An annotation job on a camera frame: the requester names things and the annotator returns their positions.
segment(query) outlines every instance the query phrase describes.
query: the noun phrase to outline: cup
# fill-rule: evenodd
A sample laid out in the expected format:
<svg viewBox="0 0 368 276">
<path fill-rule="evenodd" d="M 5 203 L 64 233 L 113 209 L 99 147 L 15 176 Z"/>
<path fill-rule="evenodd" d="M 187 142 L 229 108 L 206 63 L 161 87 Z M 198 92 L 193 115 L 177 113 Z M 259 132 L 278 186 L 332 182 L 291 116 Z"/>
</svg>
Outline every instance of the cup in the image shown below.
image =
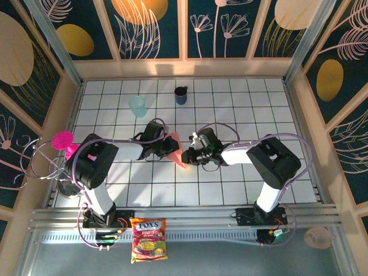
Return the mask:
<svg viewBox="0 0 368 276">
<path fill-rule="evenodd" d="M 142 118 L 145 115 L 145 100 L 141 96 L 131 98 L 128 105 L 137 118 Z"/>
<path fill-rule="evenodd" d="M 183 105 L 186 103 L 187 100 L 187 91 L 188 91 L 188 87 L 187 86 L 180 86 L 175 88 L 175 102 L 177 102 L 178 105 Z"/>
</svg>

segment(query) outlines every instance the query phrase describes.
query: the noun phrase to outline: pink shape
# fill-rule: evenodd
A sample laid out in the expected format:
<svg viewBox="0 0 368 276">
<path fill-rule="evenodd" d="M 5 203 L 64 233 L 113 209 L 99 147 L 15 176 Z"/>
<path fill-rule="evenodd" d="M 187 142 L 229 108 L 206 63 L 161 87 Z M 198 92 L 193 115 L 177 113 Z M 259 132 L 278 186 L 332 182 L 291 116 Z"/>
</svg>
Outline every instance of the pink shape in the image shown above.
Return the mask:
<svg viewBox="0 0 368 276">
<path fill-rule="evenodd" d="M 72 155 L 78 148 L 79 148 L 79 144 L 71 144 L 69 147 L 67 147 L 65 150 L 65 159 L 67 159 L 68 161 L 69 158 L 72 157 Z"/>
<path fill-rule="evenodd" d="M 182 143 L 180 142 L 180 138 L 179 138 L 179 133 L 178 132 L 173 132 L 173 133 L 169 133 L 168 135 L 166 135 L 165 138 L 171 137 L 173 138 L 175 141 L 178 142 L 179 144 L 179 149 L 171 154 L 169 154 L 168 156 L 166 156 L 167 159 L 169 159 L 170 161 L 173 161 L 175 164 L 178 164 L 179 166 L 186 168 L 185 164 L 182 163 Z"/>
<path fill-rule="evenodd" d="M 61 151 L 69 147 L 73 143 L 73 140 L 73 133 L 69 131 L 61 131 L 52 138 L 51 144 L 54 149 Z"/>
</svg>

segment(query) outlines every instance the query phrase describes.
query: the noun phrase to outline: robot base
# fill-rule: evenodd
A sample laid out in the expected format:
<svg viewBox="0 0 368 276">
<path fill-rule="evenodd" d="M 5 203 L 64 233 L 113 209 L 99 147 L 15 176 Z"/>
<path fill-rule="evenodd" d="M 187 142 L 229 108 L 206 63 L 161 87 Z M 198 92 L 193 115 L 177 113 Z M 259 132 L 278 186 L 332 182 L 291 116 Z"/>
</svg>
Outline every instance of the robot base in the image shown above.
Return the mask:
<svg viewBox="0 0 368 276">
<path fill-rule="evenodd" d="M 275 218 L 285 225 L 288 224 L 285 208 L 283 207 L 276 207 L 268 216 L 264 216 L 262 212 L 253 206 L 248 208 L 237 208 L 235 212 L 237 226 L 278 225 Z"/>
<path fill-rule="evenodd" d="M 135 211 L 133 210 L 115 210 L 115 218 L 124 219 L 128 225 L 127 228 L 131 228 L 132 224 L 130 221 L 131 217 L 134 217 Z M 121 224 L 114 220 L 109 226 L 103 223 L 101 219 L 92 214 L 91 211 L 84 213 L 83 228 L 121 228 Z"/>
</svg>

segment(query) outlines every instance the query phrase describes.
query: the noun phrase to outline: cable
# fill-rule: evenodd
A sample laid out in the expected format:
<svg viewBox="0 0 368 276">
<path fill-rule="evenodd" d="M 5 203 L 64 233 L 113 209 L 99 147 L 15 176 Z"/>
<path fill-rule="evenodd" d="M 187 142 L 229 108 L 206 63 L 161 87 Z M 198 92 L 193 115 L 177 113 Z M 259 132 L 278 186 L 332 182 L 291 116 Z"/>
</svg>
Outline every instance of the cable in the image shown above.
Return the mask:
<svg viewBox="0 0 368 276">
<path fill-rule="evenodd" d="M 204 171 L 211 172 L 211 171 L 208 171 L 208 170 L 205 169 L 204 164 L 202 164 L 202 168 L 203 168 Z M 217 168 L 215 170 L 212 170 L 212 171 L 217 171 L 219 168 L 220 168 L 220 165 L 217 165 Z"/>
<path fill-rule="evenodd" d="M 289 188 L 289 186 L 293 182 L 295 182 L 296 180 L 298 180 L 300 177 L 302 177 L 310 169 L 310 167 L 312 166 L 312 163 L 313 163 L 312 146 L 303 137 L 301 137 L 299 135 L 295 135 L 293 133 L 286 133 L 286 132 L 285 133 L 276 133 L 276 134 L 272 134 L 272 135 L 267 135 L 267 136 L 265 136 L 263 138 L 258 139 L 257 141 L 253 141 L 253 142 L 246 142 L 246 143 L 243 143 L 243 144 L 232 144 L 232 145 L 235 148 L 238 148 L 238 147 L 247 147 L 247 146 L 252 146 L 252 145 L 258 144 L 261 141 L 267 140 L 269 138 L 278 137 L 278 136 L 291 136 L 291 137 L 297 138 L 299 141 L 302 141 L 306 145 L 306 147 L 308 148 L 309 157 L 310 157 L 310 160 L 309 160 L 308 164 L 306 165 L 306 168 L 300 174 L 298 174 L 296 177 L 294 177 L 288 183 L 286 183 L 285 186 L 282 188 L 282 190 L 280 192 L 280 195 L 279 195 L 279 197 L 277 199 L 277 201 L 280 202 L 282 196 L 285 194 L 285 192 Z"/>
<path fill-rule="evenodd" d="M 154 120 L 159 120 L 162 122 L 163 124 L 163 129 L 165 130 L 166 128 L 166 125 L 165 125 L 165 122 L 160 119 L 160 118 L 154 118 Z M 149 144 L 149 143 L 154 143 L 162 138 L 165 137 L 165 131 L 163 131 L 160 136 L 156 139 L 153 139 L 152 141 L 146 141 L 146 142 L 140 142 L 140 141 L 133 141 L 133 140 L 114 140 L 114 139 L 104 139 L 104 138 L 100 138 L 100 139 L 94 139 L 94 140 L 91 140 L 91 141 L 88 141 L 86 142 L 86 144 L 80 146 L 74 156 L 74 160 L 73 160 L 73 163 L 72 163 L 72 180 L 74 182 L 74 185 L 77 186 L 78 188 L 80 188 L 84 195 L 86 196 L 87 200 L 89 203 L 86 203 L 84 202 L 80 208 L 79 208 L 79 212 L 78 212 L 78 216 L 76 218 L 76 227 L 77 227 L 77 230 L 78 230 L 78 233 L 79 233 L 79 236 L 80 238 L 82 239 L 82 241 L 89 247 L 91 248 L 95 248 L 95 249 L 99 249 L 99 250 L 102 250 L 102 249 L 107 249 L 109 250 L 110 249 L 110 246 L 107 246 L 107 247 L 104 247 L 104 246 L 97 246 L 97 245 L 93 245 L 91 243 L 89 243 L 82 235 L 82 232 L 81 232 L 81 227 L 79 225 L 79 217 L 81 216 L 81 212 L 82 212 L 82 209 L 83 207 L 89 207 L 89 205 L 92 204 L 92 201 L 91 199 L 89 198 L 88 194 L 86 193 L 85 189 L 83 186 L 79 185 L 77 180 L 76 180 L 76 177 L 75 177 L 75 169 L 76 169 L 76 161 L 78 160 L 78 156 L 81 154 L 81 152 L 86 148 L 88 147 L 90 144 L 94 144 L 94 143 L 99 143 L 99 142 L 102 142 L 102 141 L 105 141 L 105 142 L 110 142 L 110 143 L 136 143 L 136 144 Z"/>
<path fill-rule="evenodd" d="M 165 122 L 161 119 L 161 118 L 154 118 L 153 119 L 154 121 L 156 120 L 159 120 L 162 122 L 162 125 L 163 125 L 163 129 L 165 130 L 166 129 L 166 124 Z M 150 143 L 154 143 L 162 138 L 165 137 L 165 131 L 163 131 L 160 136 L 156 139 L 153 139 L 151 141 L 146 141 L 146 142 L 142 142 L 142 141 L 134 141 L 134 140 L 115 140 L 115 139 L 106 139 L 106 138 L 99 138 L 99 139 L 94 139 L 94 140 L 90 140 L 88 142 L 86 142 L 84 145 L 80 146 L 74 156 L 74 159 L 73 159 L 73 163 L 72 163 L 72 180 L 74 182 L 74 185 L 77 186 L 78 188 L 80 188 L 84 195 L 86 196 L 87 198 L 87 201 L 89 203 L 89 205 L 92 204 L 92 201 L 91 199 L 89 198 L 88 194 L 85 192 L 85 188 L 83 186 L 81 186 L 78 181 L 76 180 L 76 177 L 75 177 L 75 169 L 76 169 L 76 162 L 78 160 L 78 157 L 79 155 L 81 154 L 81 152 L 86 148 L 88 147 L 89 145 L 91 144 L 94 144 L 94 143 L 99 143 L 99 142 L 110 142 L 110 143 L 135 143 L 135 144 L 150 144 Z"/>
<path fill-rule="evenodd" d="M 280 205 L 288 208 L 288 210 L 292 213 L 292 216 L 294 218 L 294 229 L 292 231 L 292 234 L 283 243 L 278 243 L 278 244 L 264 244 L 264 243 L 261 243 L 260 246 L 266 246 L 266 247 L 282 246 L 282 245 L 284 245 L 284 244 L 286 244 L 286 243 L 288 243 L 288 242 L 290 242 L 292 240 L 292 238 L 293 238 L 293 236 L 295 234 L 295 231 L 297 230 L 297 218 L 296 218 L 295 213 L 293 212 L 293 210 L 290 207 L 288 207 L 286 204 L 284 204 L 284 203 L 280 203 Z"/>
<path fill-rule="evenodd" d="M 210 125 L 223 125 L 224 127 L 227 127 L 229 129 L 231 129 L 236 134 L 237 142 L 240 143 L 240 136 L 239 136 L 238 132 L 235 129 L 233 129 L 231 126 L 229 126 L 227 124 L 224 124 L 223 122 L 211 122 L 210 124 L 207 124 L 207 125 L 203 126 L 202 128 L 200 128 L 196 132 L 198 133 L 199 131 L 209 127 Z"/>
<path fill-rule="evenodd" d="M 87 242 L 87 240 L 86 240 L 86 239 L 83 237 L 83 235 L 82 235 L 82 232 L 81 232 L 81 226 L 79 226 L 79 217 L 81 216 L 81 212 L 82 212 L 83 207 L 88 208 L 88 204 L 87 204 L 86 202 L 84 202 L 84 203 L 80 206 L 80 208 L 79 208 L 79 212 L 78 212 L 78 216 L 76 217 L 76 228 L 77 228 L 77 230 L 78 230 L 79 237 L 80 237 L 80 239 L 81 239 L 85 244 L 87 244 L 89 247 L 92 247 L 92 248 L 96 248 L 96 249 L 101 250 L 103 247 L 95 246 L 95 245 L 93 245 L 93 244 L 91 244 L 91 243 Z"/>
</svg>

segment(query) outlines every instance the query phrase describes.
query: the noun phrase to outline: orange cone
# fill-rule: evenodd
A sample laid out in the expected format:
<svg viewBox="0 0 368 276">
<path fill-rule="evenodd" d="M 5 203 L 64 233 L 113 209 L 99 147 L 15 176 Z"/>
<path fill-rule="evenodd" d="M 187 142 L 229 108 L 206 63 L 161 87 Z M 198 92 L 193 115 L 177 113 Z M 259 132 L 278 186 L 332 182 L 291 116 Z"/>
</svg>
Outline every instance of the orange cone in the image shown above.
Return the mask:
<svg viewBox="0 0 368 276">
<path fill-rule="evenodd" d="M 180 138 L 179 138 L 179 134 L 178 132 L 173 132 L 173 133 L 169 133 L 168 135 L 166 135 L 165 138 L 167 137 L 171 137 L 173 138 L 175 141 L 178 142 L 179 144 L 179 149 L 169 155 L 166 156 L 167 159 L 169 159 L 170 161 L 173 161 L 175 164 L 178 164 L 179 166 L 186 168 L 185 164 L 182 163 L 182 143 L 180 142 Z"/>
</svg>

